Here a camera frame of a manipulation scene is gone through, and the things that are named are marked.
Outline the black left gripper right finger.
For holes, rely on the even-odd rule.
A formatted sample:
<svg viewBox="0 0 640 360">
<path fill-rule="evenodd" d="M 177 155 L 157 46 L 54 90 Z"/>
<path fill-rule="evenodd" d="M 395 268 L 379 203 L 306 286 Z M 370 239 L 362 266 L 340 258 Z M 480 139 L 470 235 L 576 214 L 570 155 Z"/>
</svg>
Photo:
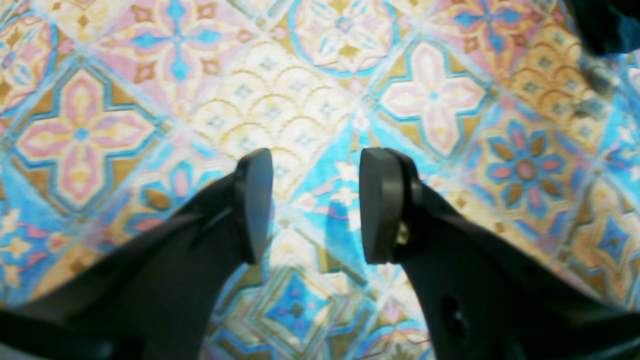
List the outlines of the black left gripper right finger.
<svg viewBox="0 0 640 360">
<path fill-rule="evenodd" d="M 359 157 L 365 260 L 406 274 L 438 360 L 637 360 L 639 313 L 579 291 L 423 183 L 391 148 Z"/>
</svg>

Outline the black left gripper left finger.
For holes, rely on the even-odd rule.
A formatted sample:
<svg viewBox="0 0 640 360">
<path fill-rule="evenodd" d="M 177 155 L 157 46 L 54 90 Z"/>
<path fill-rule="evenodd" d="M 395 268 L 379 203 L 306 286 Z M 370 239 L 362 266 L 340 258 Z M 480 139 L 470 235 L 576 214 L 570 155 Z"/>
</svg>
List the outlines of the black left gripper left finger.
<svg viewBox="0 0 640 360">
<path fill-rule="evenodd" d="M 1 312 L 3 360 L 196 360 L 227 280 L 258 264 L 274 164 L 261 148 L 166 221 Z"/>
</svg>

